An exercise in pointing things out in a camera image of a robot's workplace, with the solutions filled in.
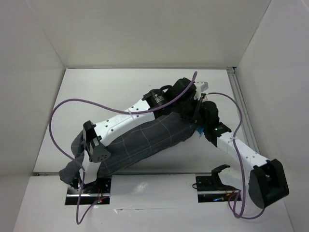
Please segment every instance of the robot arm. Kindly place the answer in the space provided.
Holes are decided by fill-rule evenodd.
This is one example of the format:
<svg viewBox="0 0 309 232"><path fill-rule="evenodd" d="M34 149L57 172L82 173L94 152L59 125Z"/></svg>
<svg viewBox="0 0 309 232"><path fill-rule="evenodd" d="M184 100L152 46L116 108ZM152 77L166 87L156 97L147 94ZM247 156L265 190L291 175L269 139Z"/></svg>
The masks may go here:
<svg viewBox="0 0 309 232"><path fill-rule="evenodd" d="M249 195L258 207L265 208L287 196L289 189L281 163L276 159L269 161L250 149L238 138L233 138L232 131L220 122L216 104L207 101L206 94L203 93L208 88L207 82L196 82L181 98L168 107L151 113L138 114L138 112L147 111L171 101L188 86L189 82L190 80L183 78L179 79L174 86L164 86L160 89L151 90L135 105L126 110L134 112L133 114L116 115L97 124L90 121L84 123L84 147L89 155L88 157L85 154L83 161L86 170L85 183L96 180L101 162L111 155L106 147L114 139L161 115L176 112L180 114L183 120L196 123L199 127L204 128L203 132L208 141L238 160L233 145L233 140L236 141L247 173L246 176L250 176L248 181ZM232 170L228 165L223 165L215 170L219 183L242 189L239 172Z"/></svg>

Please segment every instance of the white enclosure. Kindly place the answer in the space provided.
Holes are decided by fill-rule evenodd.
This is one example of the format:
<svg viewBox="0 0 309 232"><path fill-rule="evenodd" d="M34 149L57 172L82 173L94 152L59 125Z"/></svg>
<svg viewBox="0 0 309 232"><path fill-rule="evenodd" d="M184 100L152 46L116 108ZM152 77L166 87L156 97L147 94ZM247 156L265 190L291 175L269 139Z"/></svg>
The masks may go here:
<svg viewBox="0 0 309 232"><path fill-rule="evenodd" d="M308 60L309 0L0 1L1 232L307 232ZM55 101L79 97L126 109L153 87L191 78L196 69L209 92L233 96L249 115L240 139L284 165L290 195L261 218L238 220L226 203L197 203L192 174L117 176L111 204L96 206L77 226L59 177L30 177L55 174L69 161L46 134ZM239 117L233 104L209 99L234 129ZM69 151L83 122L112 115L69 103L55 116L56 139ZM195 146L195 159L186 156L186 144ZM124 172L209 172L223 163L239 167L195 134ZM148 193L129 196L129 185L139 183L149 184ZM171 184L180 193L176 198ZM258 213L252 202L246 213Z"/></svg>
<svg viewBox="0 0 309 232"><path fill-rule="evenodd" d="M27 0L66 67L237 66L270 0Z"/></svg>
<svg viewBox="0 0 309 232"><path fill-rule="evenodd" d="M309 1L273 0L237 77L262 154L284 164L285 203L296 232L308 231Z"/></svg>

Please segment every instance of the gray cloth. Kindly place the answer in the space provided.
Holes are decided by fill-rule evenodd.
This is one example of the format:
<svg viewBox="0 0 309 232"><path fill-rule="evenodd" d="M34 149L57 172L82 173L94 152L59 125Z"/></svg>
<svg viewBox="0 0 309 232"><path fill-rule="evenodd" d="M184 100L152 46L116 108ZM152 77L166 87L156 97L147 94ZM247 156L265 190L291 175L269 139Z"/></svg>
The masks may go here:
<svg viewBox="0 0 309 232"><path fill-rule="evenodd" d="M101 163L97 177L111 175L159 151L175 146L190 138L196 129L196 125L182 121L177 113L161 116L135 127L107 146L112 155ZM71 145L72 153L79 163L82 163L84 159L82 142L81 132ZM79 170L80 167L71 161L59 172L60 179L70 184Z"/></svg>

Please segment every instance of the white backdrop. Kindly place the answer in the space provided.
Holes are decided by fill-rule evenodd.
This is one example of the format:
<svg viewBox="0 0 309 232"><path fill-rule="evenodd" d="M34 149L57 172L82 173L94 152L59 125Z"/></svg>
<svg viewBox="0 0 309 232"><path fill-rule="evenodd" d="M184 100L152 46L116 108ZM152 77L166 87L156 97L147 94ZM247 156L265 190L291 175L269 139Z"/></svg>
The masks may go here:
<svg viewBox="0 0 309 232"><path fill-rule="evenodd" d="M69 98L81 98L115 109L127 109L149 90L173 85L179 78L192 78L195 70L188 69L68 69L62 81L56 104ZM207 81L209 92L233 96L226 70L198 70L197 81ZM210 95L219 109L223 123L234 130L239 123L237 109L231 100ZM82 130L83 123L104 121L113 112L81 102L69 102L59 108L53 119L54 137L60 147L70 152L70 145ZM244 141L242 131L239 138ZM69 159L53 145L46 131L37 159L35 172L58 172ZM196 132L189 140L161 151L125 169L124 172L210 172L222 164L239 164L225 152L209 143Z"/></svg>
<svg viewBox="0 0 309 232"><path fill-rule="evenodd" d="M27 0L66 67L235 67L270 0Z"/></svg>
<svg viewBox="0 0 309 232"><path fill-rule="evenodd" d="M236 73L260 151L286 171L293 228L307 232L309 0L273 0Z"/></svg>

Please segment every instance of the purple wire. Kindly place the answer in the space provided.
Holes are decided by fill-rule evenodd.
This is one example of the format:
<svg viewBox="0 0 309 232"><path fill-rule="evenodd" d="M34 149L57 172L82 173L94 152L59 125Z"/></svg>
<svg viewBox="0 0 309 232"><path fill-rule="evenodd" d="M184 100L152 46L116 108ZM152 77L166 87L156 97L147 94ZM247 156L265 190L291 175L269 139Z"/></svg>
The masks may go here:
<svg viewBox="0 0 309 232"><path fill-rule="evenodd" d="M236 137L236 133L238 132L238 130L240 129L241 125L242 125L242 112L241 112L241 109L239 107L239 105L237 104L237 102L232 99L230 96L224 94L224 93L217 93L217 92L213 92L213 93L208 93L207 95L210 95L210 94L215 94L215 95L222 95L222 96L225 96L227 98L229 98L234 104L235 106L237 107L238 111L239 111L239 117L240 117L240 120L239 120L239 124L238 126L236 127L234 133L233 133L233 138ZM262 210L262 212L255 216L255 217L243 217L243 212L245 210L245 204L246 204L246 179L245 179L245 170L244 170L244 166L243 166L243 163L242 163L242 159L241 159L241 155L240 155L240 152L239 152L239 149L237 147L237 144L236 144L236 140L233 139L233 145L234 145L234 148L236 150L236 153L237 153L237 156L238 156L238 159L239 159L239 164L240 164L240 170L241 170L241 179L242 179L242 203L241 203L241 210L240 210L240 213L237 214L236 213L236 203L237 203L237 199L240 195L240 191L237 193L237 196L234 200L234 204L233 204L233 208L231 207L230 205L230 199L231 197L228 199L228 205L230 207L230 209L232 210L232 212L234 213L234 216L236 218L244 218L244 219L255 219L255 218L258 218L259 216L261 216L264 212L264 210Z"/></svg>
<svg viewBox="0 0 309 232"><path fill-rule="evenodd" d="M233 211L233 208L232 208L232 206L231 206L231 199L232 199L233 196L235 196L234 203L237 202L237 200L238 200L238 198L239 198L239 196L240 196L240 191L239 191L238 193L235 193L235 194L231 195L231 196L228 198L228 200L227 200L227 202L228 202L228 207L229 207L232 211ZM260 216L264 213L264 211L265 211L265 209L262 209L262 211L261 211L258 215L254 216L254 217L243 217L243 216L242 216L241 218L242 218L242 219L247 219L247 220L256 219L256 218L260 217Z"/></svg>
<svg viewBox="0 0 309 232"><path fill-rule="evenodd" d="M103 197L103 198L100 198L96 201L94 201L85 211L84 215L82 216L82 219L80 221L78 221L78 213L79 213L79 205L80 205L80 201L81 201L81 197L82 197L82 191L83 191L83 187L84 187L84 180L85 180L85 168L83 167L82 164L80 164L79 162L76 161L76 159L74 159L73 157L71 157L68 153L66 153L56 142L54 136L53 136L53 131L52 131L52 119L53 119L53 116L56 112L56 110L62 106L63 104L67 103L67 102L84 102L84 103L88 103L88 104L91 104L91 105L95 105L95 106L98 106L100 108L103 108L103 109L106 109L106 110L109 110L109 111L113 111L113 112L116 112L116 113L119 113L119 114L124 114L124 115L129 115L129 114L133 114L133 115L140 115L140 114L146 114L146 113L151 113L151 112L154 112L154 111L157 111L157 110L160 110L160 109L163 109L171 104L173 104L175 101L177 101L179 98L182 97L182 95L184 95L186 93L186 91L188 91L188 89L193 85L195 79L197 77L197 71L194 72L193 74L193 77L192 77L192 80L191 82L189 83L189 85L176 97L174 98L173 100L169 101L168 103L164 104L164 105L161 105L157 108L154 108L154 109L151 109L151 110L145 110L145 111L136 111L136 112L127 112L127 111L121 111L121 110L115 110L115 109L112 109L110 107L107 107L105 105L101 105L101 104L98 104L98 103L95 103L93 101L88 101L88 100L84 100L84 99L78 99L78 98L72 98L72 99L66 99L62 102L60 102L53 110L52 110L52 113L50 115L50 119L49 119L49 123L48 123L48 131L49 131L49 135L50 135L50 138L53 142L53 144L55 145L55 147L62 153L64 154L66 157L68 157L69 159L71 159L72 161L74 161L79 167L81 167L82 171L83 171L83 179L82 179L82 182L81 182L81 185L80 185L80 191L79 191L79 195L78 195L78 199L77 199L77 207L76 207L76 223L77 225L80 225L86 215L86 213L89 211L89 209L94 206L98 201L106 198L106 197Z"/></svg>

